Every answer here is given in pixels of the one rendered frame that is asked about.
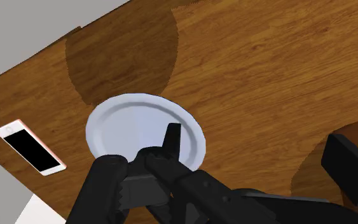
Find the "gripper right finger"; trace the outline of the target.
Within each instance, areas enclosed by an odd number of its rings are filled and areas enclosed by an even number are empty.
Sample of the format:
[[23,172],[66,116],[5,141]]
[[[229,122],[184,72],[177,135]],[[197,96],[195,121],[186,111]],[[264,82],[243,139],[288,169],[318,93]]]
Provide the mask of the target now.
[[342,134],[328,135],[321,166],[358,206],[358,147]]

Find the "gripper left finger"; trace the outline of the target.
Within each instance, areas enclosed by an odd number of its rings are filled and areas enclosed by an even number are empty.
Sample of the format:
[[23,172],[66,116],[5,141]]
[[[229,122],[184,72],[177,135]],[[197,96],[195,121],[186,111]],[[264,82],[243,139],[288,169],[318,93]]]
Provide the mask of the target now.
[[159,224],[279,224],[274,212],[243,198],[205,171],[179,161],[181,125],[167,126],[162,146],[94,160],[65,224],[124,224],[145,207]]

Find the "white round plate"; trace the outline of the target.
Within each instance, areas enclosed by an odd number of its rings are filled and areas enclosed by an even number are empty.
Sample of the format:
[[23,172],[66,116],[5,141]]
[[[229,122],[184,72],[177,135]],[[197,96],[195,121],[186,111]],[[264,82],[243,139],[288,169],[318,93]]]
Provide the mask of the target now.
[[88,117],[86,142],[95,158],[121,155],[131,162],[139,150],[161,146],[170,123],[181,124],[179,161],[197,170],[206,154],[203,130],[184,108],[160,96],[121,94],[100,103]]

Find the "brown wooden table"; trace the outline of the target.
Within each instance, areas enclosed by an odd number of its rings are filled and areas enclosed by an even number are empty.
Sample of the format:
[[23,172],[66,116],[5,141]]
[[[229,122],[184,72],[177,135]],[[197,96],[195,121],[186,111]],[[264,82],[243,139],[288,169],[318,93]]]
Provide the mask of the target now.
[[67,168],[43,176],[1,138],[0,165],[67,217],[89,114],[135,92],[193,115],[228,187],[348,205],[320,159],[333,131],[358,145],[358,0],[129,0],[0,75],[0,127],[21,119]]

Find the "white smartphone with black screen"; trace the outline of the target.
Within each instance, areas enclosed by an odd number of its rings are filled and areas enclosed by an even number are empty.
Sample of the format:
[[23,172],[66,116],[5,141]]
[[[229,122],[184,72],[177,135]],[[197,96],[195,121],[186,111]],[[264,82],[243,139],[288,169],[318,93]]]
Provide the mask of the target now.
[[67,168],[65,163],[21,119],[0,127],[0,138],[43,176]]

